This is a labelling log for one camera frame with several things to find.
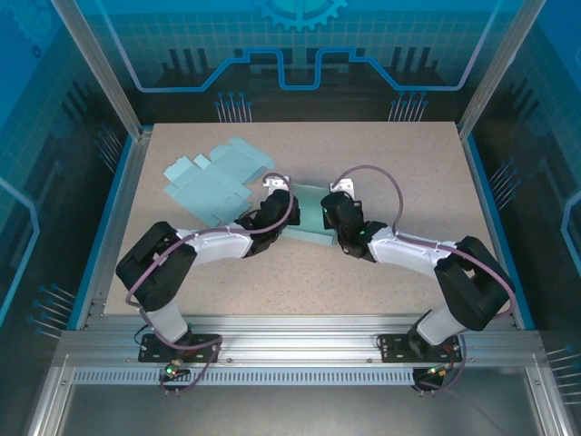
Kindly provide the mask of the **aluminium side rail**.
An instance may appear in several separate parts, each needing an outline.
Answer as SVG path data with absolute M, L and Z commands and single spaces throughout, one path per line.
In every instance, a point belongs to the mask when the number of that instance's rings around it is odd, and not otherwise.
M 129 137 L 123 147 L 67 323 L 68 331 L 82 330 L 94 301 L 104 301 L 108 296 L 152 133 L 153 127 L 147 125 L 141 139 Z

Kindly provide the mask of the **blue table edge strip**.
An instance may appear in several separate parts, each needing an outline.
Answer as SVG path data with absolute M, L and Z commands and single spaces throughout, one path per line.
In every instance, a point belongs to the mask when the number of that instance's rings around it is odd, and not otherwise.
M 466 139 L 463 139 L 461 143 L 473 178 L 473 183 L 477 190 L 478 199 L 484 214 L 495 255 L 497 256 L 498 262 L 505 269 L 509 278 L 515 285 L 517 308 L 514 311 L 514 317 L 517 326 L 524 330 L 533 331 L 536 326 L 527 304 L 527 298 L 518 276 L 517 267 L 508 245 L 506 233 L 500 220 L 498 209 L 493 199 L 493 194 L 478 147 L 472 134 L 470 134 Z

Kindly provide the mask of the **aluminium frame post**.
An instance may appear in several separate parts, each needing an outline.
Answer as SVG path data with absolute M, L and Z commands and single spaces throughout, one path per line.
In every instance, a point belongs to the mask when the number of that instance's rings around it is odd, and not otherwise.
M 493 56 L 482 81 L 468 103 L 458 124 L 458 138 L 466 143 L 478 119 L 500 84 L 507 69 L 512 65 L 517 52 L 525 41 L 547 0 L 523 0 L 498 50 Z
M 50 1 L 123 127 L 134 141 L 141 143 L 143 141 L 142 124 L 77 3 L 74 0 Z

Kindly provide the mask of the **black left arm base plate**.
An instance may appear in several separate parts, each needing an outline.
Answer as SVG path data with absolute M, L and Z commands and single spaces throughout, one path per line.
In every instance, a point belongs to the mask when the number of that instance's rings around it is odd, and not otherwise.
M 218 344 L 213 343 L 195 351 L 177 350 L 161 342 L 153 333 L 148 333 L 142 337 L 138 362 L 170 363 L 179 359 L 185 363 L 217 362 L 217 349 Z

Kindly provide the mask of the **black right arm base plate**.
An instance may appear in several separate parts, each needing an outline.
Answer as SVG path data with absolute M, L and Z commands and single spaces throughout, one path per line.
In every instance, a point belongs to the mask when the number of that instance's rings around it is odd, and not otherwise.
M 462 361 L 459 337 L 447 338 L 440 345 L 420 344 L 415 350 L 407 334 L 380 334 L 376 338 L 383 363 L 445 363 Z

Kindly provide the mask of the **light blue paper box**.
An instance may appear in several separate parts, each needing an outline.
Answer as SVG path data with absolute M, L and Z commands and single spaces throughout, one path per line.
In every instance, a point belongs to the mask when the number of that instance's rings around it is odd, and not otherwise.
M 295 183 L 294 196 L 300 209 L 300 223 L 288 225 L 282 236 L 307 243 L 331 246 L 336 242 L 336 233 L 325 229 L 320 201 L 329 193 L 327 188 Z
M 275 167 L 273 159 L 240 137 L 194 159 L 179 157 L 163 172 L 175 202 L 208 227 L 231 223 L 251 207 L 250 183 Z

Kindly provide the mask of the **aluminium mounting rail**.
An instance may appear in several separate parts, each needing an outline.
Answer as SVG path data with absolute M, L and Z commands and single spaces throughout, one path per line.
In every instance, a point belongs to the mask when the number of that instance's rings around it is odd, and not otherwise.
M 195 333 L 223 338 L 220 365 L 237 367 L 378 367 L 376 338 L 405 333 L 417 315 L 190 316 Z M 519 330 L 512 318 L 493 321 L 482 332 L 466 332 L 469 368 L 545 366 L 536 331 Z M 53 364 L 71 367 L 130 367 L 137 363 L 133 335 L 137 316 L 97 316 L 81 331 L 63 332 Z

